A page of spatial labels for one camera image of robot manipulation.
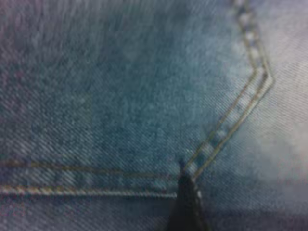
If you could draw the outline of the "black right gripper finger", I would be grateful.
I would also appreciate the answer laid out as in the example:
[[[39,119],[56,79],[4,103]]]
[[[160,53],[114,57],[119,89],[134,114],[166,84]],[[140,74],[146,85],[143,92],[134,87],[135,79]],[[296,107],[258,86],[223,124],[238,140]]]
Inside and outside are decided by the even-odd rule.
[[[179,161],[177,198],[168,218],[167,231],[208,231],[202,206],[202,194],[195,180]]]

